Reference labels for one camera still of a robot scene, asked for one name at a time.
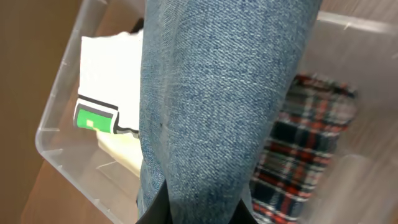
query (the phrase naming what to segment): folded clothing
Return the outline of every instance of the folded clothing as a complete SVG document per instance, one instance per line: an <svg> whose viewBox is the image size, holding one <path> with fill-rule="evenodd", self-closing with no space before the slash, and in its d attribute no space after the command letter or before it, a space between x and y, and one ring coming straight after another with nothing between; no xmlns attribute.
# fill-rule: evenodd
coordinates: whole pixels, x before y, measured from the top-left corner
<svg viewBox="0 0 398 224"><path fill-rule="evenodd" d="M76 126L138 133L141 53L142 31L81 38Z"/></svg>
<svg viewBox="0 0 398 224"><path fill-rule="evenodd" d="M356 114L356 90L327 77L297 75L252 177L258 223L294 224Z"/></svg>

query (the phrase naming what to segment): clear plastic container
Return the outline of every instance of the clear plastic container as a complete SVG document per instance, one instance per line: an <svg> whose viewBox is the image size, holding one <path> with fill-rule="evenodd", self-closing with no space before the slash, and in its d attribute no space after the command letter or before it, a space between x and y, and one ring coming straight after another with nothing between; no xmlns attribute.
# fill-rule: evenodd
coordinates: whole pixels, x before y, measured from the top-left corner
<svg viewBox="0 0 398 224"><path fill-rule="evenodd" d="M40 154L114 223L136 221L139 178L98 147L95 132L73 127L80 40L128 31L143 9L132 0L84 0L36 135ZM130 20L125 26L115 22ZM397 34L388 24L320 13L300 70L357 86L359 114L300 223L375 224L396 218Z"/></svg>

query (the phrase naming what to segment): folded plaid garment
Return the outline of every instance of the folded plaid garment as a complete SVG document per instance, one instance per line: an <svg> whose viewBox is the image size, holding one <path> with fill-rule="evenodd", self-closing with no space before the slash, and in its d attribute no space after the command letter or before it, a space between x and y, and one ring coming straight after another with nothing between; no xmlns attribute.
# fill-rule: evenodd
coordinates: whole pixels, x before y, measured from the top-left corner
<svg viewBox="0 0 398 224"><path fill-rule="evenodd" d="M356 91L317 74L290 86L250 186L258 223L293 224L356 114Z"/></svg>

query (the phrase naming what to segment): blue denim jeans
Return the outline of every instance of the blue denim jeans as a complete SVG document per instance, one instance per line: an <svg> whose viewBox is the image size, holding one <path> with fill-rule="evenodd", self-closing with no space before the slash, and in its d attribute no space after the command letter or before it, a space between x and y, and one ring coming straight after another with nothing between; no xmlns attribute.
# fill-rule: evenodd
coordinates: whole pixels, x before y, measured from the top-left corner
<svg viewBox="0 0 398 224"><path fill-rule="evenodd" d="M166 179L174 223L228 223L321 0L147 0L140 215Z"/></svg>

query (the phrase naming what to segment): brown surface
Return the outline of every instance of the brown surface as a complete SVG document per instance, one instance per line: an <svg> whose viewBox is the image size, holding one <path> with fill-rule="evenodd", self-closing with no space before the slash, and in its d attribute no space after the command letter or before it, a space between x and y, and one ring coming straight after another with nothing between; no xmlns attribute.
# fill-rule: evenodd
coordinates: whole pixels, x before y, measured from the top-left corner
<svg viewBox="0 0 398 224"><path fill-rule="evenodd" d="M47 162L37 176L21 220L23 224L111 223Z"/></svg>
<svg viewBox="0 0 398 224"><path fill-rule="evenodd" d="M42 158L35 132L80 0L0 1L0 223L18 223Z"/></svg>
<svg viewBox="0 0 398 224"><path fill-rule="evenodd" d="M57 4L62 4L62 7L65 7L64 4L74 5L73 2L69 1L66 2L57 1ZM350 16L359 16L367 19L374 19L384 22L398 22L398 16L397 16L398 14L395 13L397 12L397 7L398 6L396 1L393 0L382 0L382 1L325 0L323 5L323 10L336 12L340 14L346 14ZM68 13L68 10L64 8L63 10L64 11L57 12L58 14L51 13L51 15L53 14L53 16L55 15L58 16L61 12L64 12L63 15L64 17L65 16L70 17L70 15L69 16L66 15ZM126 10L123 10L121 12L122 15L126 15ZM123 21L120 19L112 20L113 16L109 15L109 13L105 15L105 18L107 17L109 17L110 19L105 20L104 23L110 27L119 26L120 25L119 22ZM98 32L100 34L113 34L118 30L119 30L118 27L115 29L106 29L106 27L103 26L100 27ZM59 34L59 37L58 36L57 37L62 40L67 39L68 35L65 35L65 33L63 33L63 35L64 36L61 37L61 34ZM27 44L25 45L25 48L27 49L37 48L37 47L38 46L33 47ZM60 58L56 59L52 58L52 60L53 61L58 60L57 63L49 62L51 63L51 67L56 71L59 65ZM48 93L52 84L52 80L47 80L47 81L44 80L44 82L45 82L43 83L43 85L45 84L44 89L46 89ZM42 105L44 105L47 99L47 95L46 98L41 101ZM26 118L24 119L24 121L29 122L31 120ZM94 205L92 205L79 191L77 191L67 180L65 180L61 176L61 174L59 174L51 165L47 164L46 162L44 163L43 167L40 170L40 174L37 178L35 187L29 197L26 208L22 215L22 222L40 223L40 224L41 223L99 223L99 224L110 223L110 221L100 211L98 211Z"/></svg>

